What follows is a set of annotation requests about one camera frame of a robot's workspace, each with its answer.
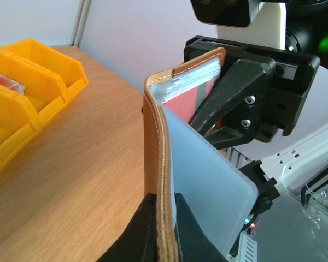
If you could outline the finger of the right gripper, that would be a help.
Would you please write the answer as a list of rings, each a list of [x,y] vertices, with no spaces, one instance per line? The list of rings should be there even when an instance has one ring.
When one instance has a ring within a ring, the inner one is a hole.
[[[194,114],[190,126],[204,134],[222,118],[225,127],[255,134],[275,68],[272,58],[236,60]]]
[[[204,138],[217,150],[243,145],[251,142],[257,133],[256,125],[251,124],[248,128],[241,125],[230,127],[223,126],[206,133]]]

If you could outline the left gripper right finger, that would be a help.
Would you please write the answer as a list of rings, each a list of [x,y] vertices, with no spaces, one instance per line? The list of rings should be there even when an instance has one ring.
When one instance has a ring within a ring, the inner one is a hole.
[[[175,204],[177,208],[175,237],[178,244],[179,261],[226,261],[227,259],[205,236],[182,194],[175,194]]]

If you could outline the red card with stripe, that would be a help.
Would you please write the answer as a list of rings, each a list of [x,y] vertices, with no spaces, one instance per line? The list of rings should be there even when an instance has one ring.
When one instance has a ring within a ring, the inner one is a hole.
[[[163,104],[188,123],[212,91],[213,84],[213,80],[208,80],[182,94],[166,100]]]

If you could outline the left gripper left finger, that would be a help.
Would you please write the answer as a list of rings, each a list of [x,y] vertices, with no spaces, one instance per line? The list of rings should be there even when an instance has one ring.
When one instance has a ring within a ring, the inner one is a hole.
[[[124,232],[98,261],[157,261],[155,194],[144,197]]]

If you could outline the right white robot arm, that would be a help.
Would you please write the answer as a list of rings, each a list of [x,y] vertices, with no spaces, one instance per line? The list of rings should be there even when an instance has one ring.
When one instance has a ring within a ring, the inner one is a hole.
[[[264,200],[285,187],[306,205],[328,185],[328,1],[285,5],[283,49],[202,36],[186,42],[185,61],[226,50],[222,75],[189,124],[219,150],[269,143],[279,130],[292,136],[246,170],[270,177]]]

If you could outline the brown leather card holder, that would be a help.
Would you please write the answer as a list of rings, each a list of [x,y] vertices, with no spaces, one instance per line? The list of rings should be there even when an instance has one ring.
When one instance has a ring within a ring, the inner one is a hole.
[[[175,78],[196,73],[208,63],[221,66],[225,55],[220,47],[145,81],[144,181],[145,193],[156,195],[159,261],[179,261],[176,193],[183,195],[205,236],[226,261],[238,254],[241,229],[257,199],[256,185],[159,98]]]

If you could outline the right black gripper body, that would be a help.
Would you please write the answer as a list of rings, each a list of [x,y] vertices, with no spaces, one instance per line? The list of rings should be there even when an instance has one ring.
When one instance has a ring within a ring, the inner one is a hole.
[[[203,36],[196,36],[186,42],[184,59],[190,61],[210,51],[216,51],[220,47],[226,50],[226,57],[214,87],[238,59],[272,58],[275,60],[274,76],[253,140],[270,142],[279,129],[283,131],[283,135],[290,135],[320,66],[320,59],[315,55]],[[222,122],[223,119],[220,118],[206,133],[225,126]]]

